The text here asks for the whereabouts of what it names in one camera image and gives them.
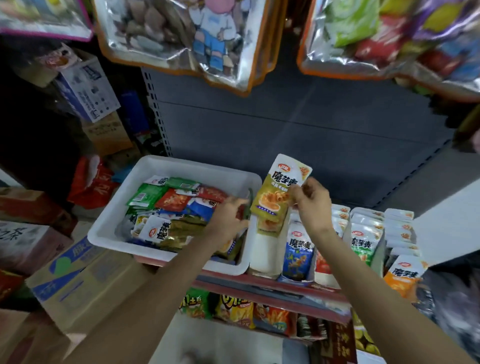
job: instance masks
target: metal shelf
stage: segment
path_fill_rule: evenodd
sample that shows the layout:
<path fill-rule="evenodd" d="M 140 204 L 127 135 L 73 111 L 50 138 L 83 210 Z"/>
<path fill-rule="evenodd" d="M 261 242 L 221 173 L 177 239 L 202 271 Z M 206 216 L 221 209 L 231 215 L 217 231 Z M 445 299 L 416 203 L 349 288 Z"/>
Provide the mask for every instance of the metal shelf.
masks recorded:
<path fill-rule="evenodd" d="M 166 264 L 162 260 L 138 255 L 135 255 L 135 259 L 140 263 L 158 267 Z M 341 306 L 345 311 L 345 307 L 349 305 L 346 297 L 340 292 L 297 287 L 250 274 L 229 276 L 207 270 L 202 271 L 192 286 L 342 324 L 351 319 L 350 314 L 342 314 L 340 309 L 335 310 L 336 306 Z"/>

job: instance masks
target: plastic tray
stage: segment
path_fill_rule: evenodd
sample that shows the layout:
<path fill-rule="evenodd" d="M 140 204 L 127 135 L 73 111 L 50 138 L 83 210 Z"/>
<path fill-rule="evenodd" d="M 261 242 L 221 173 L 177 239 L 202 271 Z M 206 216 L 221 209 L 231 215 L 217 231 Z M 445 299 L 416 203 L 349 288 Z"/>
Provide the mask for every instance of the plastic tray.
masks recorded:
<path fill-rule="evenodd" d="M 117 193 L 115 193 L 91 227 L 87 236 L 90 243 L 120 252 L 164 261 L 170 261 L 176 255 L 176 253 L 172 252 L 127 243 L 115 234 L 116 227 L 127 211 L 126 204 L 128 200 L 137 191 L 138 187 L 153 175 L 175 176 L 196 180 L 220 188 L 228 194 L 240 197 L 248 196 L 249 188 L 256 194 L 262 185 L 260 176 L 250 172 L 168 157 L 143 157 L 137 162 Z M 205 264 L 204 269 L 233 276 L 244 273 L 250 264 L 252 253 L 253 241 L 249 239 L 249 234 L 251 234 L 251 231 L 247 233 L 237 265 L 209 260 Z"/>

